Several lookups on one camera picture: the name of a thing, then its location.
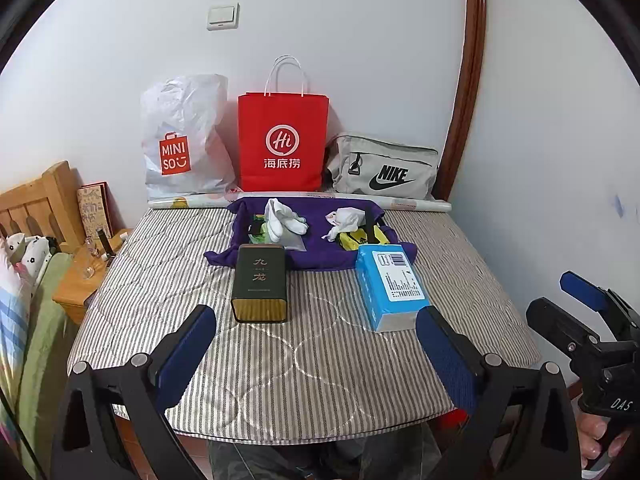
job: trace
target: miniso plastic bag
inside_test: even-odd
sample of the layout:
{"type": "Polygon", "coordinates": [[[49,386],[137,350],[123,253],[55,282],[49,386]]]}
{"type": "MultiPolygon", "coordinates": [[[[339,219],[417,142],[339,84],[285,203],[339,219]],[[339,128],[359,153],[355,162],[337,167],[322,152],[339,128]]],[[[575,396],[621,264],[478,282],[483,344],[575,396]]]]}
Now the miniso plastic bag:
{"type": "Polygon", "coordinates": [[[180,76],[142,94],[142,149],[149,200],[225,193],[236,175],[216,132],[226,104],[226,77],[180,76]]]}

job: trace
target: green cloth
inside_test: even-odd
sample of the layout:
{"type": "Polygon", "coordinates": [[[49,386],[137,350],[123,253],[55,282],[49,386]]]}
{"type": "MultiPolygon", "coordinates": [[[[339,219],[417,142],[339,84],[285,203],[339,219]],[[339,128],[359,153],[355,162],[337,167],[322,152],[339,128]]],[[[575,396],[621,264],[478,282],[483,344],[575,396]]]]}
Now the green cloth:
{"type": "MultiPolygon", "coordinates": [[[[31,301],[27,350],[18,397],[18,423],[47,474],[58,405],[66,385],[66,359],[78,334],[78,326],[51,297],[72,259],[65,253],[52,257],[31,301]]],[[[35,466],[23,443],[20,443],[20,456],[24,468],[37,478],[35,466]]]]}

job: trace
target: wooden door frame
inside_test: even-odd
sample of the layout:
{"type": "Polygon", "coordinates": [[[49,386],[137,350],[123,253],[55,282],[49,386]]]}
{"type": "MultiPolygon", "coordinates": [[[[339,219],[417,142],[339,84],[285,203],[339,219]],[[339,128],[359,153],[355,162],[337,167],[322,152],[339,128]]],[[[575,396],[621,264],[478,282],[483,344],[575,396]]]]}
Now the wooden door frame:
{"type": "Polygon", "coordinates": [[[465,150],[471,119],[476,107],[476,96],[486,34],[486,0],[466,0],[465,44],[458,77],[458,89],[453,106],[447,141],[442,152],[433,196],[448,200],[465,150]]]}

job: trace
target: wooden headboard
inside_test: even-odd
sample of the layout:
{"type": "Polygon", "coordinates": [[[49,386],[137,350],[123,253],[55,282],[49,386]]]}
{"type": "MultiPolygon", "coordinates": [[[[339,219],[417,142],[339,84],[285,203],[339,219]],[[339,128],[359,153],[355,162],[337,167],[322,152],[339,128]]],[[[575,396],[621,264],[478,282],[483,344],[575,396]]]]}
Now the wooden headboard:
{"type": "Polygon", "coordinates": [[[85,237],[76,190],[76,179],[64,160],[40,178],[0,193],[0,232],[53,236],[63,252],[73,253],[85,237]]]}

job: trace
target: book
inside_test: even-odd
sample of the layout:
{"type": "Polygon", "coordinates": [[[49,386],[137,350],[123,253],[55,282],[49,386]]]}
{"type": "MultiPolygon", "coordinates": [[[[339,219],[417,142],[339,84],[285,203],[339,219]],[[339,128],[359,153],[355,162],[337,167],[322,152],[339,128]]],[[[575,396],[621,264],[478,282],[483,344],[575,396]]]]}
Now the book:
{"type": "Polygon", "coordinates": [[[104,229],[107,238],[113,237],[113,225],[107,206],[106,182],[96,182],[78,189],[78,209],[87,236],[98,243],[100,238],[97,231],[104,229]]]}
{"type": "Polygon", "coordinates": [[[240,323],[282,323],[287,320],[283,246],[243,244],[239,247],[231,307],[240,323]]]}

